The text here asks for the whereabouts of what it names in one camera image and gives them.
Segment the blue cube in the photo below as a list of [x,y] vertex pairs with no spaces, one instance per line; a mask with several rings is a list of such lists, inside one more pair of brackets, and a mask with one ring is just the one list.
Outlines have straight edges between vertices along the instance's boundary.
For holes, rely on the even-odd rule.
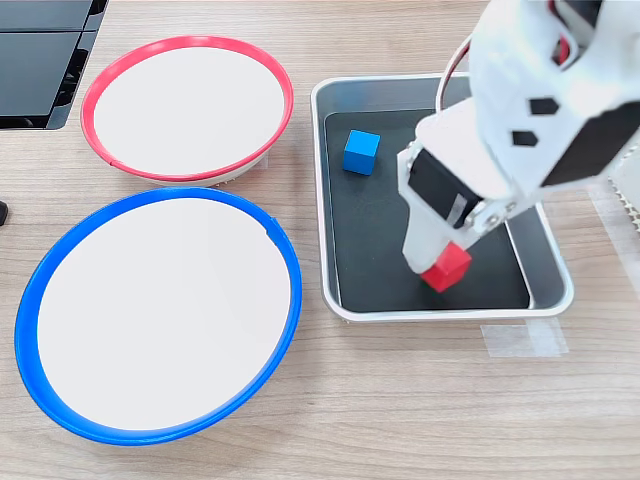
[[371,175],[379,143],[380,135],[351,130],[344,149],[342,168],[361,175]]

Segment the red-rimmed plate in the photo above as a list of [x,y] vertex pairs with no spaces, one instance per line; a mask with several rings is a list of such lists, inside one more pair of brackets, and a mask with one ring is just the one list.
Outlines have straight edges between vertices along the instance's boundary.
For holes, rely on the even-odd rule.
[[291,80],[271,55],[185,36],[107,67],[87,91],[81,122],[109,165],[158,183],[213,185],[264,158],[292,111]]

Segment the wooden table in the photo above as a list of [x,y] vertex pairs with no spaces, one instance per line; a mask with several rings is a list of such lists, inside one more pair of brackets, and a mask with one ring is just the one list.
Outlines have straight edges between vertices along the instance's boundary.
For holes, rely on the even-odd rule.
[[[546,204],[576,285],[560,319],[570,349],[561,358],[490,358],[480,322],[347,325],[320,296],[311,88],[338,75],[440,71],[483,6],[113,2],[68,125],[0,132],[0,198],[12,211],[0,229],[0,478],[639,479],[640,304],[586,192]],[[291,237],[302,317],[279,369],[232,417],[171,444],[100,445],[58,427],[29,397],[15,364],[15,314],[38,261],[72,225],[151,188],[88,147],[78,114],[87,86],[125,52],[187,33],[256,43],[291,74],[295,115],[269,168],[229,189]],[[179,88],[171,95],[178,100]],[[628,219],[609,207],[615,236]]]

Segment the metal tray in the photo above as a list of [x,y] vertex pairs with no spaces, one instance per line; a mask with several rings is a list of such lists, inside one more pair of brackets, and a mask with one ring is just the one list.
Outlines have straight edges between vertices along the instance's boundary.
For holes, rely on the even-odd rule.
[[[536,205],[470,249],[465,279],[443,294],[409,270],[401,248],[408,207],[397,193],[396,154],[432,113],[437,75],[336,78],[311,95],[322,292],[353,322],[555,316],[574,289],[544,212]],[[446,103],[470,95],[455,76]],[[370,177],[342,169],[351,129],[381,135]]]

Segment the cube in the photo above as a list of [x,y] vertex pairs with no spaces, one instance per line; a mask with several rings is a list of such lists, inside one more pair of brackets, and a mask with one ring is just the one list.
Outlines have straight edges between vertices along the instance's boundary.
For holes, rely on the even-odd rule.
[[464,277],[471,265],[471,255],[455,243],[449,243],[436,263],[422,275],[436,292],[442,293]]
[[342,168],[361,175],[371,175],[379,143],[380,135],[351,130],[344,149]]

